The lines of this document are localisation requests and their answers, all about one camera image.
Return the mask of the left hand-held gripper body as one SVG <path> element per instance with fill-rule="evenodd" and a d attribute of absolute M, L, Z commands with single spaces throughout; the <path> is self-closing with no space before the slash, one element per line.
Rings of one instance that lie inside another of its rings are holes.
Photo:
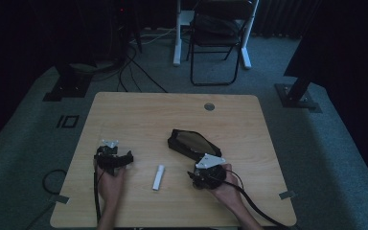
<path fill-rule="evenodd" d="M 94 159 L 97 166 L 111 175 L 118 172 L 118 140 L 105 140 L 98 146 Z"/>

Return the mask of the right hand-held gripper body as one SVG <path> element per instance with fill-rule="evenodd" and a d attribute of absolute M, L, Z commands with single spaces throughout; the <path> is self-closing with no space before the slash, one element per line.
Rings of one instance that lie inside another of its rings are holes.
<path fill-rule="evenodd" d="M 226 178 L 225 169 L 222 167 L 226 160 L 209 153 L 195 163 L 193 173 L 199 174 L 204 188 L 214 190 L 219 187 Z"/>

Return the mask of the black pencil case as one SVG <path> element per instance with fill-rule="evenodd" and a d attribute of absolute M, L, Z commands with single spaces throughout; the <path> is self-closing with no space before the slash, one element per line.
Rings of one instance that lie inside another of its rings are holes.
<path fill-rule="evenodd" d="M 205 154 L 222 157 L 220 148 L 195 131 L 174 129 L 168 138 L 168 146 L 195 161 Z"/>

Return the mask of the white stick eraser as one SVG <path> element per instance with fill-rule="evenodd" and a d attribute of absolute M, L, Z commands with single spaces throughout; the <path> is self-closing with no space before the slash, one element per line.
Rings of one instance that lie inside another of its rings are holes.
<path fill-rule="evenodd" d="M 154 177 L 153 185 L 152 185 L 152 189 L 154 191 L 158 191 L 160 189 L 164 172 L 165 172 L 165 166 L 164 165 L 159 165 L 158 168 L 157 168 L 157 172 L 155 174 L 155 177 Z"/>

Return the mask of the person's right hand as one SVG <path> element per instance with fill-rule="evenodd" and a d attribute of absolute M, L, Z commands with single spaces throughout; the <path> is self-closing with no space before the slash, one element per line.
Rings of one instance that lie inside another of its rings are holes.
<path fill-rule="evenodd" d="M 240 192 L 236 189 L 239 185 L 238 178 L 232 173 L 232 165 L 222 166 L 226 172 L 225 182 L 210 193 L 228 210 L 235 212 L 244 207 Z"/>

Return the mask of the person's left hand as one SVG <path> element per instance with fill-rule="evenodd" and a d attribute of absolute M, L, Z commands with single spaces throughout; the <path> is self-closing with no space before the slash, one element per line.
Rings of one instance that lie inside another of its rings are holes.
<path fill-rule="evenodd" d="M 98 190 L 106 208 L 116 208 L 123 192 L 126 168 L 120 168 L 116 176 L 97 168 Z"/>

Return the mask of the black stand base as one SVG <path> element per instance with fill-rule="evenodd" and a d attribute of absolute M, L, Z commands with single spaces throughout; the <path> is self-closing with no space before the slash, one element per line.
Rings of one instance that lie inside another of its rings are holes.
<path fill-rule="evenodd" d="M 69 64 L 55 66 L 59 77 L 53 89 L 43 97 L 44 102 L 60 102 L 63 98 L 84 98 L 93 75 L 75 70 Z"/>
<path fill-rule="evenodd" d="M 305 108 L 310 113 L 321 113 L 319 103 L 315 102 L 308 91 L 310 81 L 297 78 L 294 84 L 276 83 L 274 85 L 283 107 Z"/>

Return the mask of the black folding chair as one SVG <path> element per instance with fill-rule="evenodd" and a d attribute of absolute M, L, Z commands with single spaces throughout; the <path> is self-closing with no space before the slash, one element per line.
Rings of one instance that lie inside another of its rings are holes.
<path fill-rule="evenodd" d="M 242 54 L 242 37 L 247 21 L 251 18 L 254 8 L 252 0 L 199 0 L 195 5 L 193 20 L 191 21 L 191 35 L 187 59 L 190 61 L 190 81 L 194 86 L 223 86 L 235 82 L 239 72 Z M 198 14 L 213 16 L 224 20 L 236 20 L 241 26 L 239 32 L 233 36 L 211 34 L 195 28 L 194 21 Z M 195 54 L 225 54 L 227 60 L 232 50 L 237 48 L 237 59 L 233 78 L 222 82 L 196 82 Z"/>

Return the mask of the dark bag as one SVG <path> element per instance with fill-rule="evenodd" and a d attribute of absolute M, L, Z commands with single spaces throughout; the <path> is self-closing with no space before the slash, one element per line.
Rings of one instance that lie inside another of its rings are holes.
<path fill-rule="evenodd" d="M 214 35 L 236 35 L 241 26 L 236 20 L 224 20 L 213 16 L 198 14 L 194 21 L 196 29 Z"/>

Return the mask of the dark curtain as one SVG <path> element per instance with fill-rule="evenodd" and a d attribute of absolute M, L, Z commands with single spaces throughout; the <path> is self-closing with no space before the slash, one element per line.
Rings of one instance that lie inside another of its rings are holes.
<path fill-rule="evenodd" d="M 368 167 L 368 0 L 322 0 L 285 74 L 326 89 Z"/>

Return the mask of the white desk frame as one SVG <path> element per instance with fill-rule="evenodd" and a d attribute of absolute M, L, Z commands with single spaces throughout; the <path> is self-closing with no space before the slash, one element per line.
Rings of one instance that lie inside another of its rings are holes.
<path fill-rule="evenodd" d="M 181 39 L 181 27 L 189 26 L 190 22 L 194 16 L 193 10 L 182 10 L 181 9 L 181 0 L 174 0 L 176 3 L 175 7 L 175 38 L 174 38 L 174 49 L 173 49 L 173 59 L 172 65 L 179 66 L 181 64 L 181 51 L 182 51 L 182 39 Z M 250 61 L 249 53 L 247 50 L 247 43 L 249 37 L 251 35 L 252 27 L 254 24 L 254 20 L 256 17 L 257 9 L 259 7 L 260 0 L 252 0 L 254 2 L 254 8 L 251 15 L 251 18 L 247 21 L 245 26 L 245 32 L 242 37 L 241 44 L 241 57 L 243 67 L 245 69 L 250 69 L 252 67 L 252 63 Z"/>

